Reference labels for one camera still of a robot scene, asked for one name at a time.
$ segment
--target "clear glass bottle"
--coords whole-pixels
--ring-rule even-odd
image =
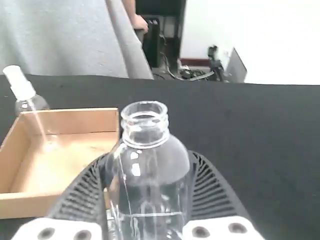
[[[169,132],[167,112],[157,101],[135,102],[121,112],[122,139],[105,165],[119,240],[182,238],[190,161]]]
[[[7,66],[3,69],[3,73],[7,77],[16,98],[15,114],[17,116],[22,112],[50,109],[47,101],[36,93],[19,66]]]
[[[42,119],[37,111],[49,110],[47,101],[38,95],[27,80],[21,68],[16,65],[10,65],[3,69],[3,73],[8,79],[11,90],[16,97],[15,114],[19,116],[22,112],[33,112],[33,117],[26,121],[25,126],[30,135],[34,132],[40,132],[43,141],[46,143],[45,149],[51,150],[57,146],[57,135],[55,135],[55,127],[52,123],[47,124],[49,128],[45,128]]]
[[[22,112],[49,110],[47,101],[40,95],[36,94],[27,100],[16,100],[15,114],[19,116]]]

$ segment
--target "open cardboard tray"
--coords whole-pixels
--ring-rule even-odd
[[[13,123],[0,148],[0,219],[42,217],[72,180],[119,139],[117,108],[38,111]]]

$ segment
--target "bottle neck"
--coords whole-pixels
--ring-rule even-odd
[[[157,101],[135,102],[121,112],[122,139],[130,147],[148,149],[162,145],[170,136],[168,109]]]

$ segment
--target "black tablecloth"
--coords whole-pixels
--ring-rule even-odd
[[[171,133],[212,161],[267,240],[319,239],[319,86],[28,78],[53,109],[165,103]],[[0,76],[0,140],[14,121],[14,101]],[[15,220],[3,226],[5,235],[17,228]]]

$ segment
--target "spray bottle cap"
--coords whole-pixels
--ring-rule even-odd
[[[7,66],[3,69],[3,73],[8,79],[11,85],[11,90],[17,100],[28,100],[36,95],[34,87],[31,82],[26,79],[26,76],[19,66]]]

